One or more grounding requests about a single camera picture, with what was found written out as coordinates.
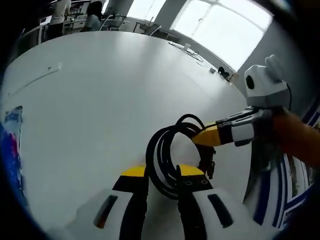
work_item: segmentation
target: dark hair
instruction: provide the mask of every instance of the dark hair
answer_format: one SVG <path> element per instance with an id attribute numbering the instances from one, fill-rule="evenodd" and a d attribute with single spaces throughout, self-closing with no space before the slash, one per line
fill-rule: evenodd
<path id="1" fill-rule="evenodd" d="M 89 4 L 89 6 L 86 10 L 86 14 L 88 16 L 96 15 L 99 18 L 99 20 L 101 21 L 101 17 L 102 17 L 101 11 L 102 11 L 102 2 L 95 1 L 95 2 L 92 2 Z"/>

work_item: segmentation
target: white table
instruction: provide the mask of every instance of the white table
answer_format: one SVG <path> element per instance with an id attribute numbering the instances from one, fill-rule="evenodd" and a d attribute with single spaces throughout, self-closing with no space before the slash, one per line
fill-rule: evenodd
<path id="1" fill-rule="evenodd" d="M 58 63 L 59 71 L 27 85 Z M 45 42 L 8 67 L 1 116 L 23 106 L 25 189 L 43 229 L 64 226 L 80 205 L 111 188 L 122 171 L 144 164 L 147 144 L 157 130 L 187 113 L 208 124 L 246 107 L 233 85 L 210 73 L 207 61 L 201 65 L 166 40 L 104 31 Z M 251 145 L 216 150 L 211 182 L 242 202 Z M 176 163 L 199 162 L 195 147 L 183 136 L 173 143 L 172 156 Z M 180 239 L 177 202 L 150 191 L 144 234 L 165 239 L 165 230 Z"/>

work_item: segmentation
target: wall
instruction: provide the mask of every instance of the wall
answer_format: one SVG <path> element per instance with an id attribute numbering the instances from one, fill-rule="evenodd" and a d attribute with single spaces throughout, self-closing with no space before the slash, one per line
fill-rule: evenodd
<path id="1" fill-rule="evenodd" d="M 127 15 L 134 0 L 110 0 L 107 9 L 113 7 L 120 15 Z"/>
<path id="2" fill-rule="evenodd" d="M 169 30 L 187 0 L 166 0 L 154 22 Z"/>

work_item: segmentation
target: chair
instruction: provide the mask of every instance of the chair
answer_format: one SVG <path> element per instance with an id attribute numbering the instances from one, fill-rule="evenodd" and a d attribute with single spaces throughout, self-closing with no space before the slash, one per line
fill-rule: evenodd
<path id="1" fill-rule="evenodd" d="M 144 31 L 144 35 L 152 36 L 157 30 L 159 30 L 162 26 L 154 23 L 147 30 Z"/>
<path id="2" fill-rule="evenodd" d="M 99 31 L 119 31 L 121 25 L 126 19 L 126 16 L 115 16 L 114 19 L 111 18 L 113 18 L 113 15 L 106 18 Z"/>

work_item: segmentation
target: bright window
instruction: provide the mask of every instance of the bright window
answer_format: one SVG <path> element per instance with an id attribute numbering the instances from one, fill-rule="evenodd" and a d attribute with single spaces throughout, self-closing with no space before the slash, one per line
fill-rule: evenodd
<path id="1" fill-rule="evenodd" d="M 166 0 L 134 0 L 127 16 L 154 21 L 165 2 Z"/>
<path id="2" fill-rule="evenodd" d="M 108 3 L 109 3 L 109 0 L 106 0 L 105 3 L 103 4 L 102 11 L 101 11 L 103 14 L 106 12 Z"/>
<path id="3" fill-rule="evenodd" d="M 250 0 L 189 0 L 171 29 L 201 44 L 237 71 L 271 20 L 269 12 Z"/>

